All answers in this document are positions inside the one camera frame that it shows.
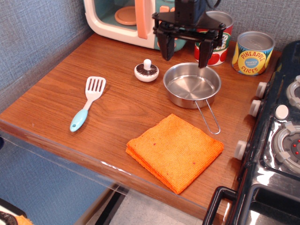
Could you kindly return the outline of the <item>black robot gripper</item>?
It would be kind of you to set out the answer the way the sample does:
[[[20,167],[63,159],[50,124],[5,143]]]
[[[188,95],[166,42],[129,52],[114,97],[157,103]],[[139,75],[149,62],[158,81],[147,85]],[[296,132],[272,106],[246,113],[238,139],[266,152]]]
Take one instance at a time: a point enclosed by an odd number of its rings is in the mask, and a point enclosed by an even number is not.
[[[162,57],[169,61],[174,55],[175,39],[194,39],[199,45],[199,68],[207,66],[213,47],[221,46],[226,25],[210,18],[207,8],[216,8],[208,0],[176,0],[175,10],[155,12],[153,32],[157,36]]]

